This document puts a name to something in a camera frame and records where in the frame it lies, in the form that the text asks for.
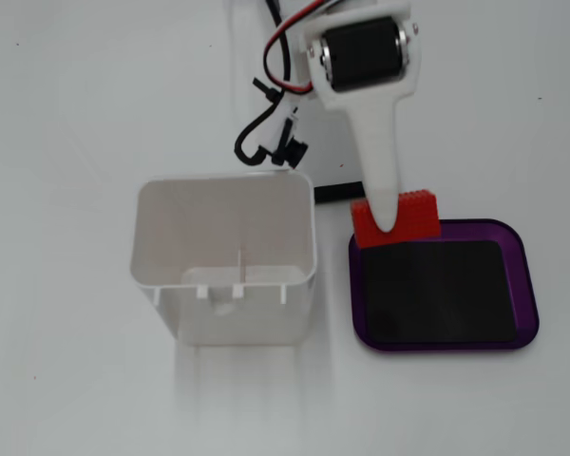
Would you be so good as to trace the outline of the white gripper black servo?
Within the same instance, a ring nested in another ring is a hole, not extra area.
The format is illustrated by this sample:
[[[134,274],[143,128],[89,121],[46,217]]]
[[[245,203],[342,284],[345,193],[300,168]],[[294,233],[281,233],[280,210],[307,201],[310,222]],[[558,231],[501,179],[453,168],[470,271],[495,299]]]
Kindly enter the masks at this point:
[[[320,15],[305,27],[305,51],[318,100],[346,117],[371,214],[389,232],[400,193],[395,109],[415,92],[421,66],[411,4],[373,1]]]

